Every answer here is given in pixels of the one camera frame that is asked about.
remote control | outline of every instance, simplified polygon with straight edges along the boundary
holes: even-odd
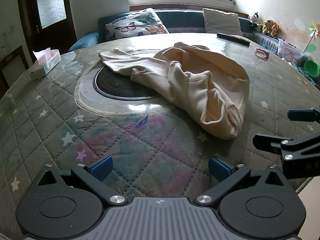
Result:
[[[244,46],[248,46],[248,47],[250,46],[250,41],[247,41],[247,40],[245,40],[245,39],[238,38],[238,37],[233,36],[233,35],[224,34],[224,33],[217,33],[217,37],[218,37],[218,38],[221,38],[221,39],[228,40],[228,41],[233,41],[233,42],[242,44],[242,45],[244,45]]]

sofa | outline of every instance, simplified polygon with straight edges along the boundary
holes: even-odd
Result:
[[[155,9],[154,11],[166,26],[169,33],[205,33],[203,12],[200,10]],[[131,13],[133,12],[99,18],[98,30],[86,33],[69,49],[69,51],[106,42],[105,25]],[[258,43],[271,52],[277,52],[279,44],[278,40],[255,31],[252,28],[249,19],[239,17],[239,21],[244,37]]]

quilted tablecloth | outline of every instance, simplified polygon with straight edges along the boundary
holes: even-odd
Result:
[[[175,42],[203,45],[243,65],[250,94],[241,135],[224,141],[206,133],[179,108],[146,116],[101,117],[80,109],[74,93],[82,73],[100,51],[120,48],[163,49]],[[24,73],[0,101],[0,233],[23,235],[15,209],[31,181],[46,164],[69,169],[111,155],[113,172],[104,183],[128,196],[194,198],[217,184],[208,159],[218,155],[231,163],[263,170],[280,166],[280,157],[256,150],[256,133],[301,137],[320,131],[315,123],[290,122],[289,109],[319,105],[320,92],[276,55],[263,60],[257,44],[244,47],[215,34],[174,33],[128,38],[62,55],[44,78],[31,81]],[[297,189],[305,179],[292,180]]]

frosted glass panel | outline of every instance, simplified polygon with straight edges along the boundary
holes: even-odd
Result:
[[[63,0],[37,0],[42,28],[67,18]]]

gray ribbed plate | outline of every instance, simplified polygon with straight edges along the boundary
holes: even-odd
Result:
[[[187,198],[135,197],[124,207],[110,208],[100,224],[79,240],[238,240],[210,208]]]

